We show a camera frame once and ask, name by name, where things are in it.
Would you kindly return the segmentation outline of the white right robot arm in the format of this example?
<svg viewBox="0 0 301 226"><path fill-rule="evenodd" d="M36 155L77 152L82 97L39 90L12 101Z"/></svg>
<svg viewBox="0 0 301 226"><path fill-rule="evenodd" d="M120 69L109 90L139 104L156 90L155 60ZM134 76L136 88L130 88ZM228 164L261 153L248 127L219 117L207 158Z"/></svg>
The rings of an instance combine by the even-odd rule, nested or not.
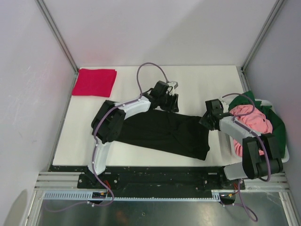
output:
<svg viewBox="0 0 301 226"><path fill-rule="evenodd" d="M225 113L219 99L206 101L205 104L206 112L199 123L211 131L223 132L242 146L241 162L225 166L224 173L218 175L217 184L220 188L228 189L235 179L260 179L268 182L271 175L283 171L275 136L271 133L262 134L239 121L239 118L254 112L254 103L248 113L240 115Z"/></svg>

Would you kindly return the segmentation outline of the black t shirt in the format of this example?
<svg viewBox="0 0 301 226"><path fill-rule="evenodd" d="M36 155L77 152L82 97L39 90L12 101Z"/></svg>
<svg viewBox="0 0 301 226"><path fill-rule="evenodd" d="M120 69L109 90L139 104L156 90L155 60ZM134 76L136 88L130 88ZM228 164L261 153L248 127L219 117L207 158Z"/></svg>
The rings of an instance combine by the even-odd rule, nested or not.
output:
<svg viewBox="0 0 301 226"><path fill-rule="evenodd" d="M127 118L117 141L204 161L210 150L209 130L200 120L200 116L149 110Z"/></svg>

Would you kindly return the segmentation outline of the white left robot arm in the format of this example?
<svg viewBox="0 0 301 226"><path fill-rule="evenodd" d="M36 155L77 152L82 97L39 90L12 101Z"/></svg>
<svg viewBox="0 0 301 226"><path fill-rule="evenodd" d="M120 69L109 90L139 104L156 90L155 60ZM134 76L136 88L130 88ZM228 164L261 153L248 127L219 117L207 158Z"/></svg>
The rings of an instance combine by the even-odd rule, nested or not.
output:
<svg viewBox="0 0 301 226"><path fill-rule="evenodd" d="M108 152L111 143L119 137L124 121L134 115L156 108L166 112L179 112L178 94L175 92L177 87L178 82L176 81L158 81L154 88L141 93L133 100L123 103L106 100L102 104L91 123L95 146L91 163L88 165L91 173L87 182L93 188L103 185L102 173L106 169Z"/></svg>

